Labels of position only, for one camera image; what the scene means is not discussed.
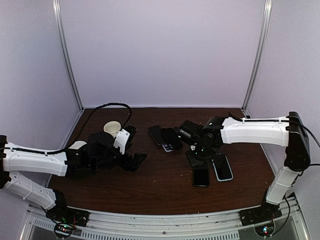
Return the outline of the white ceramic bowl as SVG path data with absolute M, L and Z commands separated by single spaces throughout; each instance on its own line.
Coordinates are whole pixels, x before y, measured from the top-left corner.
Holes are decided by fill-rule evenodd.
M 83 147 L 86 144 L 87 143 L 85 141 L 83 141 L 83 140 L 77 140 L 69 147 L 69 149 L 78 150 L 78 149 L 80 149 L 81 147 Z

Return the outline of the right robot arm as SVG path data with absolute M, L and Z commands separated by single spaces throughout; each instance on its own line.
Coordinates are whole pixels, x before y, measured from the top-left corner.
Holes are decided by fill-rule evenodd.
M 285 147 L 285 159 L 265 191 L 256 210 L 259 220 L 268 220 L 278 209 L 298 175 L 311 164 L 309 137 L 297 112 L 276 118 L 211 117 L 205 125 L 184 121 L 177 136 L 190 146 L 186 152 L 192 166 L 215 161 L 218 149 L 226 144 L 251 143 Z

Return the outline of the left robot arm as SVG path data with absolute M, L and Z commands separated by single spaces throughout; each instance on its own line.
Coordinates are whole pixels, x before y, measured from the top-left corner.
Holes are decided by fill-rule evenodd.
M 19 172 L 47 173 L 71 179 L 92 177 L 99 170 L 116 166 L 135 172 L 147 154 L 126 153 L 126 149 L 132 146 L 131 140 L 131 134 L 125 130 L 117 137 L 101 131 L 91 134 L 87 141 L 77 140 L 68 148 L 50 151 L 23 148 L 1 135 L 0 187 L 38 204 L 61 222 L 67 222 L 72 218 L 72 211 L 64 194 L 42 187 Z

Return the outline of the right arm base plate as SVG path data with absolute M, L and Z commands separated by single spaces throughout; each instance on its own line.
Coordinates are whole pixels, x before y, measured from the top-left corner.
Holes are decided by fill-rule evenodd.
M 279 208 L 254 207 L 238 212 L 242 226 L 256 225 L 263 222 L 270 222 L 282 216 Z

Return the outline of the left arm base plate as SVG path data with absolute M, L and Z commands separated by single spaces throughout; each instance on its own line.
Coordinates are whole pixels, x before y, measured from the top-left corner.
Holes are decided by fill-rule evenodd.
M 86 210 L 75 208 L 52 208 L 46 210 L 46 217 L 56 223 L 65 223 L 71 226 L 86 227 L 90 213 Z

